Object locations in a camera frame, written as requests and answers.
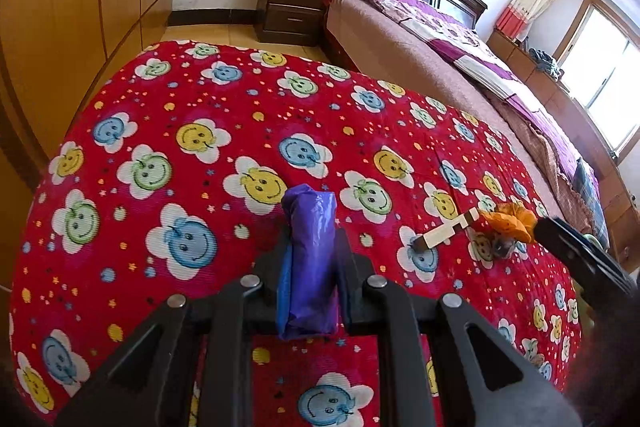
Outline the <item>wooden block piece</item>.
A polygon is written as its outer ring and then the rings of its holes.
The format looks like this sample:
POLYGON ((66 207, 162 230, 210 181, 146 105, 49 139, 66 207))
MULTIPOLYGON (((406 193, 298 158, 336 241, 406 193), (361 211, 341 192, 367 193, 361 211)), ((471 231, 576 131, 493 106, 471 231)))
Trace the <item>wooden block piece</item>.
POLYGON ((480 212, 476 208, 471 208, 463 213, 463 215, 455 217, 433 230, 416 236, 411 241, 411 247, 415 251, 419 251, 419 253, 436 248, 440 244, 449 241, 449 239, 454 237, 458 232, 465 231, 471 225, 474 225, 478 219, 480 219, 480 212))

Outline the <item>large bed brown cover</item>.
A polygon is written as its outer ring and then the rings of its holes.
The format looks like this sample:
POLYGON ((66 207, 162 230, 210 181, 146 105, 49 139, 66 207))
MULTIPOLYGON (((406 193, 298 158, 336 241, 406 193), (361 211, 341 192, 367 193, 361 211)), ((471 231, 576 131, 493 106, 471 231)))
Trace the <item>large bed brown cover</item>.
POLYGON ((567 176, 560 150, 536 124, 500 100, 481 84, 469 80, 410 32, 363 0, 331 0, 326 16, 328 36, 343 50, 341 61, 358 72, 430 96, 464 110, 501 133, 511 143, 532 176, 548 213, 560 216, 582 233, 591 233, 603 247, 611 246, 585 161, 567 176))

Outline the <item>orange wooden wardrobe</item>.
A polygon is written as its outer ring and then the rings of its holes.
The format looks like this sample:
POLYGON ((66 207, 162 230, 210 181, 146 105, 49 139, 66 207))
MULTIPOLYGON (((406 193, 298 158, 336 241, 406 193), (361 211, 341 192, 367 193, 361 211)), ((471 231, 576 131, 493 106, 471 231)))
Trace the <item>orange wooden wardrobe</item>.
POLYGON ((171 0, 1 0, 1 278, 32 194, 78 113, 163 35, 171 0))

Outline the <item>long wooden low cabinet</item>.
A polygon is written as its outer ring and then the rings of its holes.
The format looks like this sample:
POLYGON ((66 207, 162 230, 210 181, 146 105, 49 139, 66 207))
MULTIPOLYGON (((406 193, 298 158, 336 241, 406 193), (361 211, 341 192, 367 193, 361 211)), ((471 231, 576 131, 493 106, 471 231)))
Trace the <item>long wooden low cabinet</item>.
POLYGON ((500 60, 522 80, 548 110, 593 168, 599 182, 601 206, 610 241, 618 262, 627 271, 639 268, 639 210, 626 189, 608 148, 585 109, 556 82, 536 67, 534 61, 514 41, 494 30, 487 41, 500 60))

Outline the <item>purple white quilt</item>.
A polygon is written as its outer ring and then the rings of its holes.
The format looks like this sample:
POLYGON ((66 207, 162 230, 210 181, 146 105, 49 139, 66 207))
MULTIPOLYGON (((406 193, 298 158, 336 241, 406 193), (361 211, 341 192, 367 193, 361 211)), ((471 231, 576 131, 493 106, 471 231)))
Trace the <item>purple white quilt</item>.
POLYGON ((362 0, 393 24, 392 35, 413 37, 445 63, 511 105, 553 146, 560 169, 570 182, 597 184, 596 173, 526 84, 501 61, 473 29, 431 7, 425 0, 362 0))

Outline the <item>purple plastic bag roll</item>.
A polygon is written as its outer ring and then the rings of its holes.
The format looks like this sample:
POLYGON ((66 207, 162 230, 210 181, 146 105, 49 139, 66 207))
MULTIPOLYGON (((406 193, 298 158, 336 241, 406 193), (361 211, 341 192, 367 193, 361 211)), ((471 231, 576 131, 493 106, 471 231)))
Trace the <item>purple plastic bag roll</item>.
POLYGON ((337 329, 335 195, 307 184, 285 192, 291 227, 279 274, 276 323, 284 340, 325 336, 337 329))

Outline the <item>green red trash bin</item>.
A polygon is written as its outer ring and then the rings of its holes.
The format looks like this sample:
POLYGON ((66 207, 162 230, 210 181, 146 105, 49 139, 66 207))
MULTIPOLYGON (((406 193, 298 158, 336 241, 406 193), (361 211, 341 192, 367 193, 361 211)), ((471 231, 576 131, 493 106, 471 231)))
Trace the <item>green red trash bin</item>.
POLYGON ((608 278, 608 272, 603 269, 600 258, 597 256, 597 249, 594 249, 593 243, 584 234, 577 233, 578 242, 577 254, 575 261, 577 262, 578 272, 575 277, 578 285, 582 290, 580 295, 591 309, 594 319, 600 317, 611 302, 612 289, 611 281, 608 278))

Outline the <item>teal clothes on cabinet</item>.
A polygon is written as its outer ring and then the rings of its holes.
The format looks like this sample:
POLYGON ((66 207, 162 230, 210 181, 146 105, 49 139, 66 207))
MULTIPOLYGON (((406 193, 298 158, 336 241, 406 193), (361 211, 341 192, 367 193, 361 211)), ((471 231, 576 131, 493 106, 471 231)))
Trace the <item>teal clothes on cabinet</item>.
POLYGON ((530 48, 528 55, 536 64, 536 69, 545 72, 554 80, 560 80, 562 78, 563 69, 560 67, 558 61, 546 51, 530 48))

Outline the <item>window with wooden frame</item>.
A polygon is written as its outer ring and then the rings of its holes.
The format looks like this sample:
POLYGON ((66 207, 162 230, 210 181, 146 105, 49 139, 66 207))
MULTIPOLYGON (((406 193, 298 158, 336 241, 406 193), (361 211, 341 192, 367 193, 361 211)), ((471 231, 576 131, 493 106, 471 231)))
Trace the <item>window with wooden frame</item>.
POLYGON ((616 162, 639 141, 639 33, 603 0, 582 0, 554 51, 568 93, 616 162))

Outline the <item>blue plaid pillow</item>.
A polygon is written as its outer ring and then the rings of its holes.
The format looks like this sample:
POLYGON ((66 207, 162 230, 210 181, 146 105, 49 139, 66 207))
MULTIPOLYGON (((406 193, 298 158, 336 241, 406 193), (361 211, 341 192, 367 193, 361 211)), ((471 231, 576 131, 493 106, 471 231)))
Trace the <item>blue plaid pillow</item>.
POLYGON ((604 212, 600 203, 596 179, 593 178, 589 165, 579 158, 573 176, 572 187, 579 194, 588 209, 589 222, 592 228, 592 235, 598 240, 604 251, 610 249, 610 236, 606 226, 604 212))

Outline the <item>red smiley flower blanket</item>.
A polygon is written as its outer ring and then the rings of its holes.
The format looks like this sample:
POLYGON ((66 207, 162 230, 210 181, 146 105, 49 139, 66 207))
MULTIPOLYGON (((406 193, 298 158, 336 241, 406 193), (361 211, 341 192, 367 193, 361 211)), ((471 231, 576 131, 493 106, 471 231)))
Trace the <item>red smiley flower blanket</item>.
POLYGON ((434 251, 410 248, 471 209, 552 211, 506 124, 308 58, 177 40, 107 81, 38 186, 9 309, 21 403, 52 423, 162 300, 250 271, 299 185, 331 197, 334 223, 376 272, 416 295, 458 294, 566 386, 582 333, 561 262, 529 243, 492 257, 484 222, 434 251))

